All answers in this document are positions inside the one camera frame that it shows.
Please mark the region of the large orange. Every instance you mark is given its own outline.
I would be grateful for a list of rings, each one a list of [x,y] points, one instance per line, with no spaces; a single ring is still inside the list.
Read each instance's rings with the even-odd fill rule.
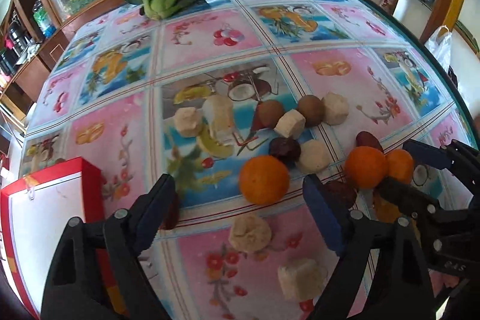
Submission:
[[[240,193],[254,205],[271,205],[281,201],[290,185],[286,165],[275,157],[262,155],[248,160],[238,177]]]

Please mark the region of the red white shallow box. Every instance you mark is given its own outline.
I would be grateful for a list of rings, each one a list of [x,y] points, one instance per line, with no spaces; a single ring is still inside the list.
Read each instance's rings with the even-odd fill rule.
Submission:
[[[72,217],[104,218],[101,171],[81,157],[25,175],[1,190],[1,232],[16,294],[39,318],[50,263]]]

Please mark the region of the white plastic bag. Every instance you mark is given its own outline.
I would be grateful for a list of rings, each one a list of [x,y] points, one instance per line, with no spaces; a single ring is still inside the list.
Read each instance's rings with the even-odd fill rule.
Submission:
[[[434,56],[445,72],[448,72],[451,65],[451,36],[451,31],[446,25],[443,25],[438,27],[425,42],[425,48]]]

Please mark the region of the fruit pattern tablecloth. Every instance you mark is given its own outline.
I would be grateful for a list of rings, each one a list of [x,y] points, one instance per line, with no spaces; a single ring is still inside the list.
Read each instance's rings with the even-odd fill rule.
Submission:
[[[239,173],[267,155],[276,137],[259,121],[262,101],[295,110],[299,99],[344,96],[346,121],[306,127],[299,143],[323,141],[343,178],[356,135],[387,151],[408,139],[437,147],[475,143],[469,112],[433,64],[388,18],[360,0],[206,0],[163,22],[123,6],[87,23],[44,83],[29,124],[21,176],[82,157],[102,174],[105,214],[128,208],[162,173],[176,180],[180,221],[154,240],[145,264],[174,319],[305,319],[312,302],[286,300],[278,267],[312,258],[327,275],[337,258],[289,172],[281,201],[253,205]],[[195,107],[196,137],[173,116]],[[229,242],[237,216],[256,214],[272,230],[262,250]]]

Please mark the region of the green label water bottle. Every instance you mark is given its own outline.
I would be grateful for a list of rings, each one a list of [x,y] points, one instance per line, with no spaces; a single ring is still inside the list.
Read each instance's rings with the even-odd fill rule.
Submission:
[[[39,0],[34,3],[32,8],[33,18],[35,19],[39,29],[41,30],[43,36],[48,39],[50,38],[56,31],[55,26],[50,20],[50,17],[41,4]]]

